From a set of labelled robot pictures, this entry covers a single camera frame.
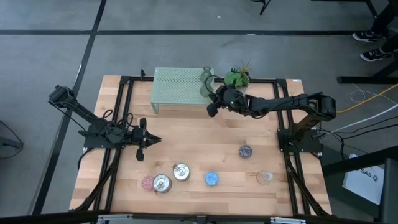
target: white cable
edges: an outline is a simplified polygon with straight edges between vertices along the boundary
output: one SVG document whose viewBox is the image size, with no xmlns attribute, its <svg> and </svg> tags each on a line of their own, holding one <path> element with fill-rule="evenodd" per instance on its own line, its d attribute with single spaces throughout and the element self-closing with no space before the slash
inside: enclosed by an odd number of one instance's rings
<svg viewBox="0 0 398 224">
<path fill-rule="evenodd" d="M 366 99 L 366 96 L 365 96 L 365 93 L 369 93 L 369 94 L 372 94 L 372 95 L 377 95 L 376 93 L 372 93 L 372 92 L 370 92 L 370 91 L 366 91 L 366 90 L 362 90 L 362 89 L 360 89 L 357 85 L 355 85 L 354 83 L 353 83 L 353 85 L 358 89 L 358 90 L 356 90 L 356 91 L 354 91 L 354 92 L 352 92 L 351 93 L 351 95 L 349 96 L 350 98 L 351 98 L 351 100 L 353 101 L 353 102 L 355 102 L 355 103 L 360 103 L 360 102 L 362 102 L 362 101 L 364 101 L 365 99 Z M 353 95 L 355 94 L 355 93 L 357 93 L 357 92 L 361 92 L 362 93 L 362 100 L 354 100 L 354 98 L 353 98 Z M 390 99 L 390 98 L 388 98 L 388 97 L 386 97 L 386 96 L 383 96 L 383 95 L 380 95 L 381 97 L 383 97 L 383 98 L 385 98 L 385 99 L 387 99 L 387 100 L 389 100 L 389 101 L 391 101 L 393 104 L 397 104 L 395 101 L 393 101 L 392 99 Z"/>
<path fill-rule="evenodd" d="M 355 122 L 355 123 L 352 123 L 352 124 L 349 124 L 349 125 L 347 125 L 347 126 L 344 126 L 344 127 L 342 127 L 342 128 L 338 128 L 338 129 L 336 129 L 336 130 L 334 130 L 334 131 L 331 131 L 330 133 L 328 133 L 328 134 L 322 136 L 321 138 L 324 138 L 324 137 L 328 136 L 329 134 L 335 133 L 335 132 L 337 132 L 337 131 L 341 131 L 341 130 L 346 129 L 346 128 L 348 128 L 348 127 L 357 125 L 357 124 L 359 124 L 359 123 L 362 123 L 362 122 L 365 122 L 365 121 L 369 121 L 369 120 L 371 120 L 371 119 L 373 119 L 373 118 L 377 118 L 378 116 L 383 115 L 383 114 L 387 113 L 388 111 L 395 109 L 396 107 L 398 107 L 398 105 L 395 105 L 395 106 L 393 106 L 393 107 L 391 107 L 391 108 L 389 108 L 389 109 L 387 109 L 387 110 L 385 110 L 385 111 L 383 111 L 383 112 L 381 112 L 381 113 L 379 113 L 379 114 L 376 114 L 376 115 L 374 115 L 374 116 L 372 116 L 372 117 L 370 117 L 370 118 L 366 118 L 366 119 L 363 119 L 363 120 L 361 120 L 361 121 L 357 121 L 357 122 Z"/>
</svg>

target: green plant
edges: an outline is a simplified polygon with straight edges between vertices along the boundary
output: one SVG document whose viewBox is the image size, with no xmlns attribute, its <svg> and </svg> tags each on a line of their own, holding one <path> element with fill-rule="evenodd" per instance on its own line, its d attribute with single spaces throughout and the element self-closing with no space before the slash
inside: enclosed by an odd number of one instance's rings
<svg viewBox="0 0 398 224">
<path fill-rule="evenodd" d="M 231 71 L 225 76 L 224 82 L 227 85 L 235 83 L 235 88 L 246 88 L 249 85 L 249 63 L 243 64 L 242 67 L 234 65 Z"/>
</svg>

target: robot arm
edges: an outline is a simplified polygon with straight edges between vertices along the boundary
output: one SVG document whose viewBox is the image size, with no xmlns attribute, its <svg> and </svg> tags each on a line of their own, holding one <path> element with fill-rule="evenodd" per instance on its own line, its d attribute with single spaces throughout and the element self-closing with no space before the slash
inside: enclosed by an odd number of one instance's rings
<svg viewBox="0 0 398 224">
<path fill-rule="evenodd" d="M 214 117 L 218 108 L 226 108 L 243 116 L 254 119 L 263 118 L 271 111 L 303 110 L 308 115 L 290 128 L 290 137 L 301 141 L 303 135 L 321 121 L 330 121 L 336 117 L 335 99 L 323 93 L 301 94 L 280 99 L 266 100 L 244 95 L 233 85 L 221 86 L 216 93 L 209 94 L 212 104 L 208 105 L 209 116 Z"/>
<path fill-rule="evenodd" d="M 147 147 L 161 142 L 161 138 L 149 133 L 146 119 L 140 119 L 139 126 L 132 126 L 132 131 L 126 124 L 118 124 L 99 118 L 90 110 L 77 102 L 71 89 L 56 86 L 49 96 L 49 103 L 56 108 L 68 108 L 90 123 L 87 131 L 79 131 L 86 137 L 85 147 L 123 148 L 125 146 L 139 146 L 136 154 L 138 161 L 144 160 Z"/>
</svg>

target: tin can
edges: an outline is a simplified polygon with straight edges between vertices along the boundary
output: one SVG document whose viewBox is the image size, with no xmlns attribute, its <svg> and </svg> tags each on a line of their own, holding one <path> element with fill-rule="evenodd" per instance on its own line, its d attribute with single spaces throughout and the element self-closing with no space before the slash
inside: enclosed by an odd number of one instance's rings
<svg viewBox="0 0 398 224">
<path fill-rule="evenodd" d="M 174 177 L 179 181 L 186 181 L 191 176 L 188 165 L 180 163 L 173 166 Z"/>
<path fill-rule="evenodd" d="M 154 179 L 154 190 L 166 193 L 172 188 L 172 181 L 164 174 L 159 174 Z"/>
</svg>

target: potted plant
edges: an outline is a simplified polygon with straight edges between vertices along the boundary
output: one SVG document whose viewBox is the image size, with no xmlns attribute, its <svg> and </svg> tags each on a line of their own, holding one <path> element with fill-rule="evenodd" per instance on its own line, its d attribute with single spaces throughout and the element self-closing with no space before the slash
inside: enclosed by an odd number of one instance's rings
<svg viewBox="0 0 398 224">
<path fill-rule="evenodd" d="M 243 64 L 242 62 L 241 67 L 234 66 L 231 68 L 231 70 L 226 74 L 224 82 L 227 85 L 234 83 L 235 88 L 244 94 L 250 82 L 249 63 Z"/>
</svg>

